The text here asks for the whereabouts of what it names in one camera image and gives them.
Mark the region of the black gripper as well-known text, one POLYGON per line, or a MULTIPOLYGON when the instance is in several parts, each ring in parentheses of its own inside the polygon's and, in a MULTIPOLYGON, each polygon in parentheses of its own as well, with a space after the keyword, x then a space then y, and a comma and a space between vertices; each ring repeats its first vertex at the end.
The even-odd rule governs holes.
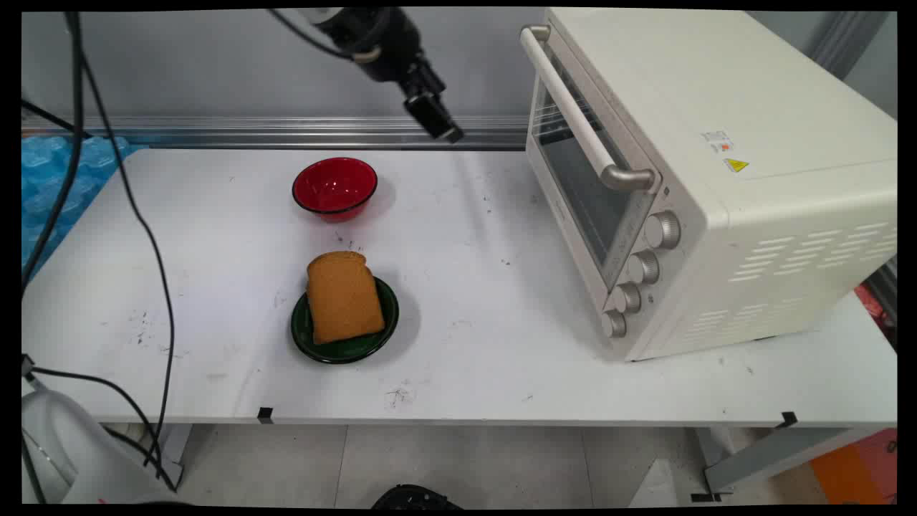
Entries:
POLYGON ((314 26, 376 82, 395 82, 404 108, 434 140, 458 143, 464 131, 440 100, 446 86, 433 71, 413 20, 400 7, 341 7, 314 26))

